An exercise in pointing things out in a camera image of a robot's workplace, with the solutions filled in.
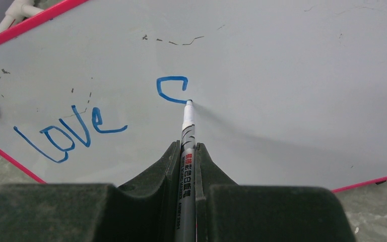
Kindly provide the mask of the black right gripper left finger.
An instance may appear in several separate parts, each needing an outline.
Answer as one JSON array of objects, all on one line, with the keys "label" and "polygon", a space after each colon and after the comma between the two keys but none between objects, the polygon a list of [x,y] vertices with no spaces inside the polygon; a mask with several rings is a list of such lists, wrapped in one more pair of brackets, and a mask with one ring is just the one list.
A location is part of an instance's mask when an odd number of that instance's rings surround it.
[{"label": "black right gripper left finger", "polygon": [[121,186],[0,185],[0,241],[173,241],[180,142]]}]

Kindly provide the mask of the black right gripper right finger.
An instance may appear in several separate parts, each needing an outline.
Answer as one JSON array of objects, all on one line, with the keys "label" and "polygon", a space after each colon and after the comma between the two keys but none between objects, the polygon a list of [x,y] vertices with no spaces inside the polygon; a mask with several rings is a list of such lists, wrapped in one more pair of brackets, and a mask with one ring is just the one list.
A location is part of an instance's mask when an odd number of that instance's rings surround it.
[{"label": "black right gripper right finger", "polygon": [[196,147],[198,241],[355,241],[342,204],[329,190],[242,186]]}]

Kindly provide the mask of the white blue whiteboard marker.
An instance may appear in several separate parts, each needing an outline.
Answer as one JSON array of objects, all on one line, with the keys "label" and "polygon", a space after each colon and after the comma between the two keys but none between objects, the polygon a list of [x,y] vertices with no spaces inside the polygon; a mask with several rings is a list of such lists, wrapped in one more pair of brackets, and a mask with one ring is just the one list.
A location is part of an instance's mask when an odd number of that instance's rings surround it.
[{"label": "white blue whiteboard marker", "polygon": [[180,140],[180,168],[178,202],[175,222],[175,241],[196,241],[195,206],[195,110],[193,101],[184,107]]}]

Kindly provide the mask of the pink-framed whiteboard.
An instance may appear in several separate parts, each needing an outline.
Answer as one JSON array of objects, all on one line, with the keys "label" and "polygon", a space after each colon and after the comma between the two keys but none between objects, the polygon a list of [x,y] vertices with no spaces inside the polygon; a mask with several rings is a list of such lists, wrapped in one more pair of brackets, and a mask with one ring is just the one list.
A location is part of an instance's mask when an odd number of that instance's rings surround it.
[{"label": "pink-framed whiteboard", "polygon": [[181,137],[246,185],[387,179],[387,1],[64,1],[0,34],[0,155],[122,184]]}]

